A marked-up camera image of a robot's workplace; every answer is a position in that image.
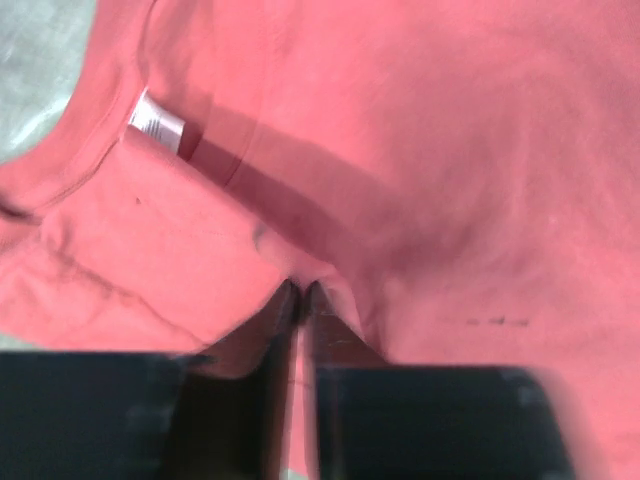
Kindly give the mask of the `salmon pink t shirt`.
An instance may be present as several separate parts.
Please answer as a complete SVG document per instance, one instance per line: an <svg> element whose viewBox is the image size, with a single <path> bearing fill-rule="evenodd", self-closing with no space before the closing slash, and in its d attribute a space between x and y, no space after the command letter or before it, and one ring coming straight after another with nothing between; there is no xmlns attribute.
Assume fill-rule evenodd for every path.
<svg viewBox="0 0 640 480"><path fill-rule="evenodd" d="M635 1L101 1L1 168L1 329L216 353L317 291L332 356L537 375L580 479L639 475Z"/></svg>

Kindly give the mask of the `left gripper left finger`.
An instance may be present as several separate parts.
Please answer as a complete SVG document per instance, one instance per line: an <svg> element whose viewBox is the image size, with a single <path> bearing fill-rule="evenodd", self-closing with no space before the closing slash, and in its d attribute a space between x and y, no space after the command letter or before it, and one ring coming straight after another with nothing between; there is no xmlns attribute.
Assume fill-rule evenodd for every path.
<svg viewBox="0 0 640 480"><path fill-rule="evenodd" d="M5 351L5 479L277 479L300 293L195 354Z"/></svg>

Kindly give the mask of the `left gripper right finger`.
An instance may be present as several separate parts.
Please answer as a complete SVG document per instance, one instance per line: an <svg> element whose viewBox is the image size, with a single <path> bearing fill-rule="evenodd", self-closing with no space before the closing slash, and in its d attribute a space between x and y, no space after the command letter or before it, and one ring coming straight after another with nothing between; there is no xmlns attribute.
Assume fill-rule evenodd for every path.
<svg viewBox="0 0 640 480"><path fill-rule="evenodd" d="M398 365L306 292L322 479L571 479L546 392L506 366Z"/></svg>

